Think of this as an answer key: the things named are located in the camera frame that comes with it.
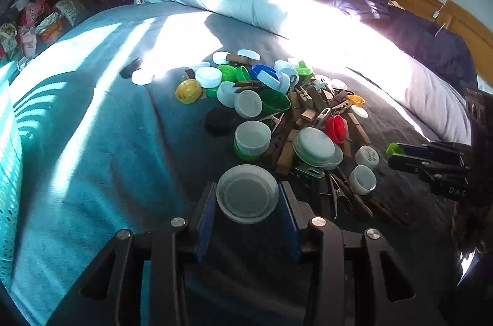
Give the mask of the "teal plastic basket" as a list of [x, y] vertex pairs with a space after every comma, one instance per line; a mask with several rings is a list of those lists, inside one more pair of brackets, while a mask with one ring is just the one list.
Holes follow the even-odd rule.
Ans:
[[22, 143], [8, 81], [1, 82], [0, 137], [0, 257], [1, 281], [10, 285], [22, 190]]

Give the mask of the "translucent white cap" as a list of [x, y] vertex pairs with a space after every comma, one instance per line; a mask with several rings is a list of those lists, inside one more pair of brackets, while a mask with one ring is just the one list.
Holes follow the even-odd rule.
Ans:
[[377, 179], [369, 167], [358, 165], [349, 175], [349, 185], [353, 193], [364, 196], [373, 192]]

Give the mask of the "blue bottle cap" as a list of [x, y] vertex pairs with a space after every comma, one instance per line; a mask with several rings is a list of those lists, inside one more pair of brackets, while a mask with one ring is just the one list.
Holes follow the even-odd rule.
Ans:
[[260, 63], [251, 66], [251, 69], [249, 70], [251, 79], [257, 80], [257, 76], [261, 71], [265, 71], [265, 73], [269, 74], [270, 76], [272, 76], [276, 80], [278, 79], [277, 73], [272, 67], [269, 67], [267, 65], [263, 65]]

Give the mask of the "large white lid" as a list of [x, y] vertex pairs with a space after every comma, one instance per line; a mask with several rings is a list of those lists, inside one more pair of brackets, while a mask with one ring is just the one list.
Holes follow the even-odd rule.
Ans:
[[279, 187], [262, 167], [243, 164], [230, 168], [216, 186], [216, 201], [231, 221], [255, 224], [268, 218], [277, 207]]

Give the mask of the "white bottle cap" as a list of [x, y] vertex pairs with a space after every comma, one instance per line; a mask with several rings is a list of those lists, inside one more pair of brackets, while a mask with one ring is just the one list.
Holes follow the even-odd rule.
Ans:
[[240, 49], [236, 53], [237, 55], [245, 56], [253, 61], [259, 61], [261, 56], [258, 52], [248, 50], [248, 49]]
[[196, 81], [205, 89], [218, 87], [222, 83], [222, 72], [216, 67], [200, 67], [196, 70]]

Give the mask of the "light green bottle cap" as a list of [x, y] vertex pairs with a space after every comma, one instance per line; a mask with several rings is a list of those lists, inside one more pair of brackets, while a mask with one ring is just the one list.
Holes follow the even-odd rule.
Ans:
[[390, 158], [394, 154], [405, 155], [405, 150], [396, 142], [390, 142], [390, 144], [385, 149], [385, 155]]

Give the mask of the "black bottle cap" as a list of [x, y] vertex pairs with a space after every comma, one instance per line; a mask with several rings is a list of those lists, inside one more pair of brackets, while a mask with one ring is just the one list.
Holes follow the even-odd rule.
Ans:
[[238, 123], [236, 113], [225, 107], [216, 107], [206, 114], [205, 130], [214, 137], [233, 133]]

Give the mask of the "white printed cap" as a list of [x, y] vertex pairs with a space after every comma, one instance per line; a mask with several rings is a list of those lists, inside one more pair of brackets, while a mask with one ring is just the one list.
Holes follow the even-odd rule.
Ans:
[[363, 108], [363, 107], [358, 107], [356, 105], [352, 105], [350, 107], [350, 110], [352, 111], [352, 113], [354, 115], [356, 115], [358, 118], [361, 118], [361, 119], [367, 119], [369, 117], [369, 114], [367, 113], [367, 111]]

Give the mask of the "orange yellow bottle cap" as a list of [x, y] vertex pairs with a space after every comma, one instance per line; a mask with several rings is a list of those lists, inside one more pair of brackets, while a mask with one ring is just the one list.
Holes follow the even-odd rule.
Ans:
[[356, 107], [364, 107], [366, 104], [366, 101], [361, 96], [358, 96], [356, 94], [348, 94], [347, 100], [350, 101]]

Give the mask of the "wooden clothespin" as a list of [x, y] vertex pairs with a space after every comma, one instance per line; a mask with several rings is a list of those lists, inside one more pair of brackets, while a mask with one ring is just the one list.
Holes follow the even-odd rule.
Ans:
[[308, 121], [306, 112], [306, 99], [303, 94], [293, 91], [289, 93], [289, 98], [291, 101], [291, 111], [292, 116], [295, 121]]

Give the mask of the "wooden headboard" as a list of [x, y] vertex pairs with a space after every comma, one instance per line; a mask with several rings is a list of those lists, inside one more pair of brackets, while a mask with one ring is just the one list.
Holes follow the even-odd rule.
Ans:
[[454, 1], [396, 0], [406, 10], [460, 35], [468, 46], [479, 76], [492, 86], [492, 31]]

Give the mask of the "red bottle cap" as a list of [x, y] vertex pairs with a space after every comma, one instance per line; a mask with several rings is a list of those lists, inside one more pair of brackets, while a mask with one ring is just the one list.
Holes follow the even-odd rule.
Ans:
[[334, 143], [342, 144], [347, 135], [346, 121], [340, 115], [330, 116], [325, 122], [324, 131]]

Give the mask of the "green rimmed white cap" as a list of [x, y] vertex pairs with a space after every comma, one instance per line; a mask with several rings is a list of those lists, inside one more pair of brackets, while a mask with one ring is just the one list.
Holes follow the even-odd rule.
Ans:
[[261, 121], [245, 121], [235, 130], [233, 149], [246, 161], [257, 161], [269, 148], [271, 130]]

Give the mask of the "white cap green print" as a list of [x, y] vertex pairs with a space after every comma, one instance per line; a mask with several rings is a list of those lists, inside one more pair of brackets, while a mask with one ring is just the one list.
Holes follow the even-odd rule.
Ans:
[[368, 167], [375, 170], [379, 165], [379, 155], [373, 147], [362, 146], [355, 154], [355, 161], [358, 165]]

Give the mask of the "metal clip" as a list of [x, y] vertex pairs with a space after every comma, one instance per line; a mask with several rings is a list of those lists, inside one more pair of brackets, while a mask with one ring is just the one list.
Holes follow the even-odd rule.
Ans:
[[331, 116], [331, 114], [332, 114], [332, 109], [331, 108], [328, 108], [328, 107], [324, 108], [324, 110], [322, 110], [318, 114], [318, 116], [315, 118], [312, 126], [314, 128], [318, 128], [318, 129], [324, 128], [325, 123], [326, 123], [328, 117]]

